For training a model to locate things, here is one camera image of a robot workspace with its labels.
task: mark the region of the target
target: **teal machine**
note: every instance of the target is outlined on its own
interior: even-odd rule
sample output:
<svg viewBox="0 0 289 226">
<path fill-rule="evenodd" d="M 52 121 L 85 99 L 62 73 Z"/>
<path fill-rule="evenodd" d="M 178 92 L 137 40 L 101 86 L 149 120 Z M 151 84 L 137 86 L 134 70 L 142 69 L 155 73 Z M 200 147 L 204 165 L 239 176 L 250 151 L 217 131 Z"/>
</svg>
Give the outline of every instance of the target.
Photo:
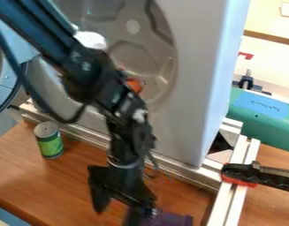
<svg viewBox="0 0 289 226">
<path fill-rule="evenodd" d="M 289 151 L 289 103 L 233 87 L 227 117 L 244 123 L 243 135 Z"/>
</svg>

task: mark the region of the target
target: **purple object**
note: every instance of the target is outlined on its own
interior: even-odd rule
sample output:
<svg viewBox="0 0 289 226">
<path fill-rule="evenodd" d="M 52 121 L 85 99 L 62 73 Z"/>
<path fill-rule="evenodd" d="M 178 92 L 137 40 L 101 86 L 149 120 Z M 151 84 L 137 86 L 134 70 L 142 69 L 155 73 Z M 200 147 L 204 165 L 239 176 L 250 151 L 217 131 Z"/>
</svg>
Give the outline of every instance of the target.
<svg viewBox="0 0 289 226">
<path fill-rule="evenodd" d="M 154 218 L 145 219 L 141 226 L 193 226 L 191 215 L 160 213 Z"/>
</svg>

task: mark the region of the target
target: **green spool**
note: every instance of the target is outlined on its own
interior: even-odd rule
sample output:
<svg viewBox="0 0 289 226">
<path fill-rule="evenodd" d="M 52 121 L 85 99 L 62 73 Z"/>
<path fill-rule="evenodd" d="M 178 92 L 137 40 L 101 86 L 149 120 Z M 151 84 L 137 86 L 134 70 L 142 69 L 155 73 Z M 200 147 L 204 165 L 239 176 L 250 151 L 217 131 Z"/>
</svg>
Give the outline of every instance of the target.
<svg viewBox="0 0 289 226">
<path fill-rule="evenodd" d="M 64 144 L 56 123 L 45 122 L 38 124 L 34 128 L 34 135 L 44 158 L 56 159 L 64 152 Z"/>
</svg>

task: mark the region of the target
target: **wooden surface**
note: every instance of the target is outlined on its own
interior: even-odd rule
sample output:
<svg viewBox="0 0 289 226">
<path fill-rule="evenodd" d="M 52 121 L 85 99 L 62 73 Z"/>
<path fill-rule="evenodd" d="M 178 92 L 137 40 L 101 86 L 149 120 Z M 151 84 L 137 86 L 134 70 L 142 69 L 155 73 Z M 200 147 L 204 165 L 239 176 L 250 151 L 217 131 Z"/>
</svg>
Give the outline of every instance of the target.
<svg viewBox="0 0 289 226">
<path fill-rule="evenodd" d="M 32 133 L 22 122 L 0 139 L 0 207 L 32 225 L 120 225 L 125 206 L 113 201 L 101 217 L 93 211 L 87 166 L 104 165 L 104 151 L 65 139 L 65 154 L 42 159 Z M 206 219 L 213 195 L 167 177 L 147 182 L 165 211 Z"/>
<path fill-rule="evenodd" d="M 289 45 L 289 18 L 280 14 L 282 2 L 289 0 L 251 0 L 245 35 Z"/>
<path fill-rule="evenodd" d="M 32 225 L 120 225 L 125 206 L 113 201 L 102 216 L 94 213 L 87 189 L 87 166 L 105 164 L 105 152 L 65 139 L 66 152 L 44 160 L 22 122 L 0 139 L 0 207 Z M 261 145 L 261 164 L 289 169 L 289 153 Z M 165 211 L 189 214 L 205 225 L 214 196 L 191 185 L 159 177 L 148 182 Z M 289 226 L 289 192 L 257 186 L 249 189 L 240 226 Z"/>
</svg>

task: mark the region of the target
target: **cable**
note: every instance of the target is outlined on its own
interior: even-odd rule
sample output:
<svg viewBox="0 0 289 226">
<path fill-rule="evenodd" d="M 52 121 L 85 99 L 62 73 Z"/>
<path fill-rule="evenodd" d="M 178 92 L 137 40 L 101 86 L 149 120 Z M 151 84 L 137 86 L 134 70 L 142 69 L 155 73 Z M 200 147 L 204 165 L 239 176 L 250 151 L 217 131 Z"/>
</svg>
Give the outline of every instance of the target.
<svg viewBox="0 0 289 226">
<path fill-rule="evenodd" d="M 19 63 L 17 62 L 16 58 L 11 52 L 10 47 L 8 46 L 8 43 L 6 42 L 4 36 L 0 32 L 0 47 L 4 51 L 4 54 L 11 65 L 15 75 L 17 76 L 17 82 L 21 82 L 22 85 L 25 87 L 25 89 L 30 93 L 32 98 L 36 100 L 38 105 L 46 112 L 48 112 L 53 118 L 55 118 L 59 123 L 61 124 L 72 124 L 78 121 L 80 116 L 82 115 L 83 111 L 87 107 L 87 103 L 83 104 L 76 113 L 69 119 L 62 118 L 58 115 L 50 106 L 48 103 L 46 103 L 40 94 L 33 88 L 33 86 L 29 83 L 28 79 L 22 72 L 22 70 L 19 67 Z"/>
</svg>

